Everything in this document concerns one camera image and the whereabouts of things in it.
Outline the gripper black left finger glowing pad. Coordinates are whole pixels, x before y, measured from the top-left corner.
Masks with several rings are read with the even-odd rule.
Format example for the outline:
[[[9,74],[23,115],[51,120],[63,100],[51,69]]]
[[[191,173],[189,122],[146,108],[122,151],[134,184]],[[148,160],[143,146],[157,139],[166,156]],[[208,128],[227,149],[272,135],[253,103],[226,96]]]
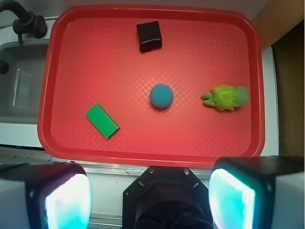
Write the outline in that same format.
[[[79,164],[2,164],[2,229],[85,229],[91,181]]]

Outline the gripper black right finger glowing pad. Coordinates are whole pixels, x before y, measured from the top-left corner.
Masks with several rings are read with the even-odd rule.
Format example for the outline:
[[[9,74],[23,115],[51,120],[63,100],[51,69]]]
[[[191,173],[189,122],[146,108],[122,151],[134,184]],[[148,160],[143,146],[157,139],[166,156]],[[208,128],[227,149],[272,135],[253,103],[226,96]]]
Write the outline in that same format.
[[[209,204],[219,229],[303,229],[305,159],[222,157],[210,176]]]

